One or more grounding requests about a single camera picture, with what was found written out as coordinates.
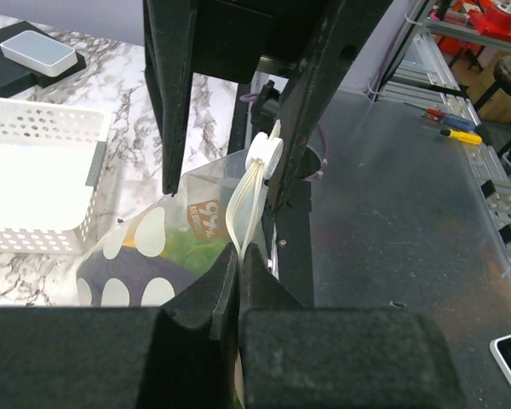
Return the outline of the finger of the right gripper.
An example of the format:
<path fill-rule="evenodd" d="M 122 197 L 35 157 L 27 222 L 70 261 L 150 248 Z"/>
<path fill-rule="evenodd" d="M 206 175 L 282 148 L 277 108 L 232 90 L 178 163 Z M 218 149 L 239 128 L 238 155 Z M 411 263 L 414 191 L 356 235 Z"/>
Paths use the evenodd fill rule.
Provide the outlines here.
<path fill-rule="evenodd" d="M 284 152 L 268 186 L 278 210 L 297 179 L 307 142 L 390 1 L 329 1 L 280 97 L 278 119 Z"/>
<path fill-rule="evenodd" d="M 179 188 L 192 90 L 198 1 L 145 1 L 146 86 L 162 142 L 162 191 Z"/>

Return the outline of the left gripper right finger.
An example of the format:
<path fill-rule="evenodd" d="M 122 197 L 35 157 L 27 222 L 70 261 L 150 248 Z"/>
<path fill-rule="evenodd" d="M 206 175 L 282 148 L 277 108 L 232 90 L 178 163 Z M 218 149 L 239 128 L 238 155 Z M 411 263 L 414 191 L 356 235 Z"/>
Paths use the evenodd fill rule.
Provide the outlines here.
<path fill-rule="evenodd" d="M 259 249 L 240 273 L 247 408 L 452 408 L 456 369 L 427 316 L 398 308 L 305 308 Z"/>

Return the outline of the white perforated plastic basket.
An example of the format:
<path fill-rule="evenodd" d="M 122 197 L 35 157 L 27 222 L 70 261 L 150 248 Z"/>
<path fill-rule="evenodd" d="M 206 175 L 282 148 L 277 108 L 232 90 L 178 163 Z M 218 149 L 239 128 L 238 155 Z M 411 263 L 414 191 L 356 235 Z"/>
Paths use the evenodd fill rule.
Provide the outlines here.
<path fill-rule="evenodd" d="M 110 113 L 0 98 L 0 252 L 77 255 L 95 242 Z"/>

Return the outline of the purple eggplant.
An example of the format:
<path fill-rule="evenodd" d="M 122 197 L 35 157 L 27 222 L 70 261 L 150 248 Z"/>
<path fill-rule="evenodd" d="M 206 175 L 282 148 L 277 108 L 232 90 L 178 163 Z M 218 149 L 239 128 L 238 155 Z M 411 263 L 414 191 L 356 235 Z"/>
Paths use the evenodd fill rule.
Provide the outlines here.
<path fill-rule="evenodd" d="M 82 307 L 154 307 L 182 293 L 198 277 L 169 259 L 146 257 L 123 247 L 112 259 L 102 250 L 78 267 L 78 300 Z"/>

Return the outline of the clear dotted zip bag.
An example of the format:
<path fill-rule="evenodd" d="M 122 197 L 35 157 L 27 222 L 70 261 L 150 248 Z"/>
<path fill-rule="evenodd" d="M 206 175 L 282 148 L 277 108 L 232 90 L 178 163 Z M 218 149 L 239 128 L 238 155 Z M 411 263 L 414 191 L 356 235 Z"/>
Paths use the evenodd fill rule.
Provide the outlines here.
<path fill-rule="evenodd" d="M 246 150 L 186 173 L 163 198 L 107 233 L 79 263 L 78 299 L 97 319 L 86 351 L 88 408 L 242 405 L 241 323 L 261 254 L 267 181 L 281 124 Z"/>

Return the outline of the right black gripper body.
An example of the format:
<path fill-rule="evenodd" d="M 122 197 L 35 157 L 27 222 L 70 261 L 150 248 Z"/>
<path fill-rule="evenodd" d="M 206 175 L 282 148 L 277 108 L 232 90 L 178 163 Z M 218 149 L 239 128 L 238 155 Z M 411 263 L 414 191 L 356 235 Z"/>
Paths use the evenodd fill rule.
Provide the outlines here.
<path fill-rule="evenodd" d="M 194 32 L 196 73 L 246 84 L 262 56 L 300 58 L 326 1 L 200 1 Z"/>

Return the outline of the green grapes bunch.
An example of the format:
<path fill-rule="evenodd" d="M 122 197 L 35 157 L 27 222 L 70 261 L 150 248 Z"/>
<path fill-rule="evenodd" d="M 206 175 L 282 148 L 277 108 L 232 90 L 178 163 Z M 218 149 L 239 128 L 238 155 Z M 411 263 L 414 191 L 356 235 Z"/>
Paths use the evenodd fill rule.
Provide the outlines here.
<path fill-rule="evenodd" d="M 228 239 L 197 239 L 190 229 L 167 229 L 165 237 L 161 256 L 198 277 L 212 267 L 228 243 Z"/>

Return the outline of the yellow bell pepper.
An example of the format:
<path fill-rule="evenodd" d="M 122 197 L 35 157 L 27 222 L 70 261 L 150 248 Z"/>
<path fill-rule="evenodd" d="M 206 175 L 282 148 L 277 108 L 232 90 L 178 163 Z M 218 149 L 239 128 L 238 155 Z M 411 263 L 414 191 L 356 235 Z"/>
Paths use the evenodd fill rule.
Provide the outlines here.
<path fill-rule="evenodd" d="M 124 247 L 130 247 L 130 248 L 135 248 L 136 247 L 136 243 L 135 241 L 132 239 L 132 240 L 125 240 L 123 243 L 122 243 L 122 246 Z"/>

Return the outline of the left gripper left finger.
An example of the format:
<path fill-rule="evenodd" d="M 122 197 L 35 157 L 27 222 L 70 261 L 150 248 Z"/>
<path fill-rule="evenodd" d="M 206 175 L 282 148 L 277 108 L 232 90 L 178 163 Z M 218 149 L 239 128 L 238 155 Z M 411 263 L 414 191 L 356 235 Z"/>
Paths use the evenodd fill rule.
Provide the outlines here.
<path fill-rule="evenodd" d="M 160 307 L 0 308 L 0 408 L 230 408 L 237 252 Z"/>

